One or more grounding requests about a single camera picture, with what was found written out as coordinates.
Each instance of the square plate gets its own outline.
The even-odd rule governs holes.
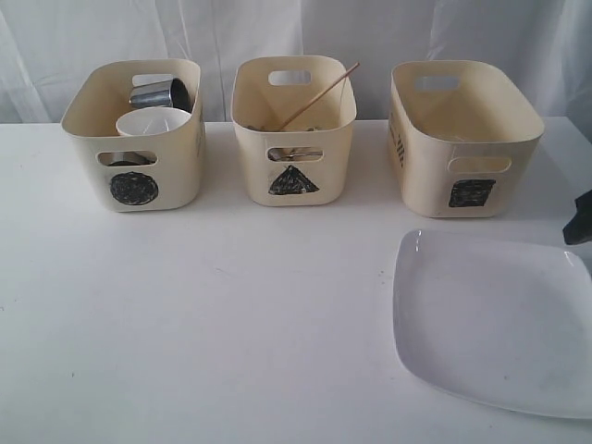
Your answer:
[[[592,419],[592,281],[572,253],[412,231],[397,257],[394,331],[402,364],[435,388]]]

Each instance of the black square label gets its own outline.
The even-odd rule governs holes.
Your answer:
[[[450,208],[485,206],[496,181],[494,179],[459,180],[450,193]]]

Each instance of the white curtain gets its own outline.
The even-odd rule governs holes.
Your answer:
[[[345,65],[360,118],[385,118],[404,61],[503,69],[544,116],[592,140],[592,0],[0,0],[0,122],[58,121],[89,73],[121,59],[189,58],[206,120],[228,120],[237,67],[321,54]]]

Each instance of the white cup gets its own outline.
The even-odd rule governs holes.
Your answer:
[[[191,117],[187,111],[169,107],[136,109],[121,116],[116,123],[121,136],[154,136],[176,130]]]

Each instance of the black circle label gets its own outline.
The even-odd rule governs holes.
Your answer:
[[[158,196],[158,185],[150,176],[131,171],[111,178],[111,194],[125,205],[146,205]]]

